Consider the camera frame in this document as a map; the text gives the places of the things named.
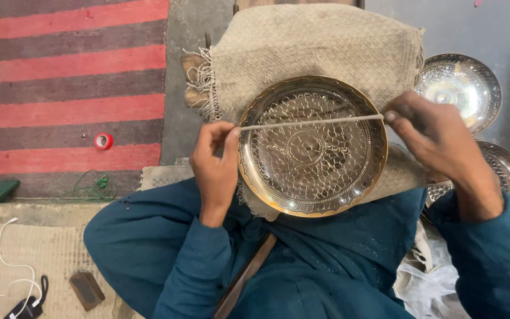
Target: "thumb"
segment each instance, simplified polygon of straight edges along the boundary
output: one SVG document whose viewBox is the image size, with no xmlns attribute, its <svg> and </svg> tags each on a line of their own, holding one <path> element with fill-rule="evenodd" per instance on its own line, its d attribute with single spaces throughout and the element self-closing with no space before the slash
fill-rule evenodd
<svg viewBox="0 0 510 319">
<path fill-rule="evenodd" d="M 409 119 L 395 111 L 388 111 L 385 113 L 385 120 L 403 142 L 405 142 L 406 147 L 414 156 L 425 153 L 427 149 L 431 148 L 431 141 L 418 132 Z"/>
<path fill-rule="evenodd" d="M 233 128 L 225 138 L 222 163 L 224 165 L 237 165 L 237 147 L 239 146 L 239 127 Z"/>
</svg>

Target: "plastic bag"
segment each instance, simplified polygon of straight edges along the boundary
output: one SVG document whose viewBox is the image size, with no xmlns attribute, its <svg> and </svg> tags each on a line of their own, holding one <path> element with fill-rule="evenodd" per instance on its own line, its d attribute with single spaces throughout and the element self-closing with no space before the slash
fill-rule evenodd
<svg viewBox="0 0 510 319">
<path fill-rule="evenodd" d="M 446 241 L 430 227 L 426 227 L 426 236 L 434 268 L 425 273 L 405 259 L 397 269 L 395 294 L 416 319 L 470 318 L 456 294 L 458 272 L 452 265 Z"/>
</svg>

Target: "hammered metal bowl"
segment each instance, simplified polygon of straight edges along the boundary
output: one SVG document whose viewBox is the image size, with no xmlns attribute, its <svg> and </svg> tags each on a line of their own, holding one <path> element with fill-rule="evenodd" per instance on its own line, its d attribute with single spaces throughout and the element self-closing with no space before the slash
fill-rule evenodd
<svg viewBox="0 0 510 319">
<path fill-rule="evenodd" d="M 332 78 L 296 77 L 261 93 L 240 126 L 378 114 L 357 89 Z M 387 158 L 382 120 L 306 124 L 243 131 L 239 169 L 269 206 L 301 217 L 340 213 L 379 179 Z"/>
<path fill-rule="evenodd" d="M 499 81 L 485 64 L 462 54 L 439 54 L 424 63 L 416 93 L 457 106 L 471 134 L 490 126 L 501 108 Z"/>
<path fill-rule="evenodd" d="M 495 174 L 499 176 L 501 188 L 510 195 L 510 152 L 493 143 L 477 141 L 485 161 L 491 166 Z M 443 194 L 454 187 L 451 182 L 430 186 L 426 206 L 429 207 Z"/>
</svg>

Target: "red and purple striped rug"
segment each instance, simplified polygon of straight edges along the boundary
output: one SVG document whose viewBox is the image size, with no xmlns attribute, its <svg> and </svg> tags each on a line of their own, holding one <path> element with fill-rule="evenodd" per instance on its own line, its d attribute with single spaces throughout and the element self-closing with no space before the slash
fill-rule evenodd
<svg viewBox="0 0 510 319">
<path fill-rule="evenodd" d="M 169 0 L 0 0 L 0 180 L 68 197 L 85 171 L 120 194 L 160 160 Z M 114 146 L 94 148 L 106 132 Z"/>
</svg>

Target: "jute cloth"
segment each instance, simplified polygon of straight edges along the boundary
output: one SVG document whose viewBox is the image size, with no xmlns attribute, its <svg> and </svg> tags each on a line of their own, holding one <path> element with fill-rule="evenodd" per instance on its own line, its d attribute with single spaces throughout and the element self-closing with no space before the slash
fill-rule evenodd
<svg viewBox="0 0 510 319">
<path fill-rule="evenodd" d="M 284 4 L 239 11 L 222 39 L 201 55 L 198 83 L 210 98 L 207 121 L 238 123 L 262 91 L 284 79 L 318 75 L 356 87 L 382 111 L 411 90 L 424 64 L 423 31 L 344 4 Z M 362 203 L 425 185 L 422 168 L 391 145 L 385 170 Z M 273 220 L 278 211 L 240 181 L 240 196 L 256 216 Z"/>
</svg>

